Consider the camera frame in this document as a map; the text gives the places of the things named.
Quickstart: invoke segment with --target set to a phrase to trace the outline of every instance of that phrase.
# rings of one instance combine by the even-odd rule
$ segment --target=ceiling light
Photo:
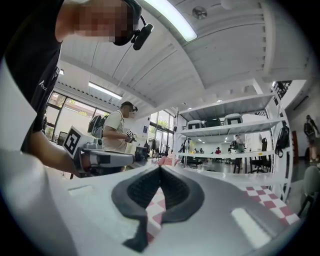
[[[190,42],[198,36],[182,14],[167,0],[144,0],[168,19],[180,32],[184,40]]]
[[[94,88],[94,89],[97,89],[97,90],[99,90],[100,92],[103,92],[103,93],[105,93],[105,94],[109,94],[110,96],[115,97],[115,98],[118,99],[118,100],[121,100],[121,99],[122,99],[122,97],[121,97],[120,95],[115,94],[114,92],[112,92],[112,91],[110,91],[110,90],[107,90],[107,89],[105,89],[105,88],[102,88],[101,86],[96,85],[96,84],[94,84],[94,83],[92,83],[92,82],[89,82],[88,85],[89,85],[89,87],[92,87],[92,88]]]

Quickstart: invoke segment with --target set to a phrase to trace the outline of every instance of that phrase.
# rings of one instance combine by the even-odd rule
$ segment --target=glass window
[[[59,108],[62,108],[63,103],[65,102],[66,97],[60,95],[59,93],[53,92],[51,94],[51,97],[48,101],[48,103],[58,106]]]
[[[54,128],[50,126],[46,126],[45,136],[48,138],[49,141],[51,141],[53,134],[54,134]]]
[[[174,149],[174,135],[172,133],[169,133],[168,146],[170,147],[169,152]]]
[[[156,137],[156,127],[149,125],[149,132],[148,132],[149,138],[155,138]]]
[[[51,106],[48,106],[46,108],[46,121],[47,121],[47,123],[55,125],[57,117],[58,117],[58,114],[59,114],[59,110],[58,109],[55,109],[55,108],[53,108]]]
[[[103,110],[96,109],[94,116],[101,116],[102,118],[105,116],[109,116],[110,113],[104,112]]]
[[[170,129],[171,131],[173,131],[173,130],[174,130],[174,126],[175,126],[175,117],[172,116],[172,115],[170,115],[170,125],[169,125],[169,129]]]
[[[153,113],[151,115],[150,121],[156,124],[157,123],[157,115],[158,115],[158,112],[157,113]]]
[[[163,110],[159,112],[158,125],[169,129],[169,114]]]
[[[74,126],[84,133],[87,132],[94,111],[94,107],[68,98],[61,109],[59,120],[55,127],[54,137],[58,138],[60,132],[68,133],[71,126]]]

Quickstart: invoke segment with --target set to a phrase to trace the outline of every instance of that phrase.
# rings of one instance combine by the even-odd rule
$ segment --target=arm
[[[112,140],[115,140],[115,139],[125,140],[127,138],[126,134],[118,133],[116,129],[106,125],[103,128],[102,136]]]
[[[68,153],[51,144],[41,131],[34,132],[30,136],[29,151],[45,166],[74,174],[77,177],[80,176],[75,170],[72,159]],[[84,168],[89,167],[90,160],[82,158],[82,166]]]
[[[311,119],[311,124],[313,125],[313,127],[316,129],[316,131],[317,131],[318,134],[319,134],[318,127],[316,126],[315,121],[313,121],[312,119]]]

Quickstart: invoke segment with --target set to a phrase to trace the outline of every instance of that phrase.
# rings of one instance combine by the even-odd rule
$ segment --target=ceiling
[[[169,0],[198,35],[186,42],[158,11],[138,2],[147,23],[154,25],[142,49],[70,36],[62,44],[59,65],[64,75],[58,78],[58,90],[106,110],[131,101],[143,117],[255,94],[253,73],[270,83],[307,79],[315,72],[311,48],[274,4],[238,0],[225,9],[221,0]],[[196,6],[206,8],[206,19],[191,16]],[[89,81],[122,95],[122,100],[90,88]]]

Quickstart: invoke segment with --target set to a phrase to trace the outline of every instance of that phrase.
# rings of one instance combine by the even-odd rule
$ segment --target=man
[[[67,36],[77,34],[125,45],[138,27],[141,11],[134,0],[89,0],[81,4],[43,0],[23,22],[5,52],[13,79],[37,112],[23,152],[34,155],[46,166],[79,176],[68,154],[52,145],[41,132],[46,104],[59,75],[61,43]],[[89,159],[83,158],[82,165],[90,166]]]
[[[316,132],[319,134],[318,127],[310,117],[310,115],[306,116],[306,122],[304,123],[303,131],[306,135],[306,138],[309,143],[309,155],[310,155],[310,163],[313,161],[319,161],[318,149],[316,146]]]
[[[102,144],[105,150],[125,152],[127,142],[131,138],[124,134],[124,118],[130,118],[136,109],[131,102],[126,101],[122,103],[119,110],[107,117],[102,131]]]

